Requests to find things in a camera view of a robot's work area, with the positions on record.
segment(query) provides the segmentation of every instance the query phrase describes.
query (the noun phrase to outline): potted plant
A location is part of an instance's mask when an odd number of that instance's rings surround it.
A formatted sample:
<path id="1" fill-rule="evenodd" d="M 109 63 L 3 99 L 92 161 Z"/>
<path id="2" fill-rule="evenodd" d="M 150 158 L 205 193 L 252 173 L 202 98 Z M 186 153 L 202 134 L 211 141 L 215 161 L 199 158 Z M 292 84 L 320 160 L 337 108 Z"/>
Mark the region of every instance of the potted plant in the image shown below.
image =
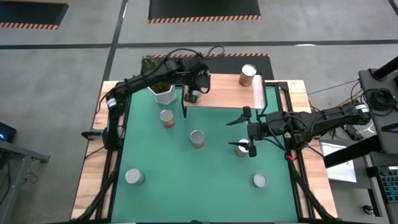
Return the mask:
<path id="1" fill-rule="evenodd" d="M 153 71 L 157 67 L 156 60 L 151 56 L 142 58 L 141 75 Z M 171 104 L 177 97 L 175 93 L 175 85 L 165 82 L 158 82 L 155 85 L 148 87 L 148 89 L 155 95 L 155 101 L 163 105 Z"/>

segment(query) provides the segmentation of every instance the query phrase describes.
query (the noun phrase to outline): green plant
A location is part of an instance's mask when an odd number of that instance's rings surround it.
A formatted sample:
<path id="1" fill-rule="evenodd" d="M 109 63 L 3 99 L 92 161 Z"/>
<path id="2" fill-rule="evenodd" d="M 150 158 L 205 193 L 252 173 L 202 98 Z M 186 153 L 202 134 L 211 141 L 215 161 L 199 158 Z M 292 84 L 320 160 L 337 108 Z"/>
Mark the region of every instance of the green plant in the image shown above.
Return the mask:
<path id="1" fill-rule="evenodd" d="M 157 68 L 157 61 L 152 56 L 145 56 L 141 61 L 141 75 L 148 74 Z M 165 82 L 158 82 L 150 86 L 151 90 L 155 93 L 164 93 L 170 90 L 171 85 Z"/>

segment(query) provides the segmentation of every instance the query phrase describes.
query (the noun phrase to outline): can lid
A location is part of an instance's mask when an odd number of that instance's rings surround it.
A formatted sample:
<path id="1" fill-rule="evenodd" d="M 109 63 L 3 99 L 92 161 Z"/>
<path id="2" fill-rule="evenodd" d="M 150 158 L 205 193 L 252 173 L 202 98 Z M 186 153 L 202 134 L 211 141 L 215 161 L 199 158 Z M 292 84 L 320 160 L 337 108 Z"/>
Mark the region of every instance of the can lid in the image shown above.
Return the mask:
<path id="1" fill-rule="evenodd" d="M 135 184 L 141 178 L 141 172 L 138 169 L 131 169 L 126 172 L 126 181 L 129 184 Z"/>
<path id="2" fill-rule="evenodd" d="M 191 132 L 190 139 L 193 143 L 202 143 L 205 140 L 205 134 L 199 130 L 194 130 Z"/>
<path id="3" fill-rule="evenodd" d="M 160 119 L 162 121 L 165 121 L 165 122 L 173 120 L 173 111 L 171 111 L 171 110 L 162 110 L 160 112 Z"/>
<path id="4" fill-rule="evenodd" d="M 258 173 L 256 175 L 254 175 L 253 181 L 254 181 L 254 184 L 260 188 L 263 188 L 268 184 L 267 177 L 262 173 Z"/>
<path id="5" fill-rule="evenodd" d="M 242 72 L 247 76 L 253 76 L 256 74 L 257 69 L 255 68 L 254 65 L 247 64 L 243 65 Z"/>
<path id="6" fill-rule="evenodd" d="M 247 140 L 247 139 L 241 139 L 241 140 L 239 140 L 239 142 L 243 142 L 243 143 L 249 143 L 249 140 Z M 238 149 L 241 151 L 241 152 L 249 152 L 245 147 L 242 147 L 242 146 L 238 146 Z"/>

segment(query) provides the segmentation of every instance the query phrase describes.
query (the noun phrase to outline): white paper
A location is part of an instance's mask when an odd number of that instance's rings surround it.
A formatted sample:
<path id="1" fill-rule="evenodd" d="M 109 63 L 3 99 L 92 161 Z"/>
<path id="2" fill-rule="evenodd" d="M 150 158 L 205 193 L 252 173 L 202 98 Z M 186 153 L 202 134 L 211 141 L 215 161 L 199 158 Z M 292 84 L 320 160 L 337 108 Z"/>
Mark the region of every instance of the white paper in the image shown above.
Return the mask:
<path id="1" fill-rule="evenodd" d="M 346 146 L 321 142 L 321 149 L 324 156 L 339 151 L 340 149 L 344 149 L 345 147 Z M 331 180 L 341 180 L 356 183 L 353 161 L 348 161 L 337 166 L 327 168 L 326 173 L 328 174 L 328 178 Z"/>

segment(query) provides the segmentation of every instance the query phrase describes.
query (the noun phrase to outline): keyboard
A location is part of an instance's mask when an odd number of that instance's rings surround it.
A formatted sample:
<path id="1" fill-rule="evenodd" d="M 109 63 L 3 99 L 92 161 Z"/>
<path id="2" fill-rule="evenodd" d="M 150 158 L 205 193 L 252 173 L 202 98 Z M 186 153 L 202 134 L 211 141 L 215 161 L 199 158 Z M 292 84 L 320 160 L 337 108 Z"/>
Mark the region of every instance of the keyboard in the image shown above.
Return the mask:
<path id="1" fill-rule="evenodd" d="M 398 166 L 371 167 L 368 174 L 376 177 L 386 203 L 398 203 Z"/>

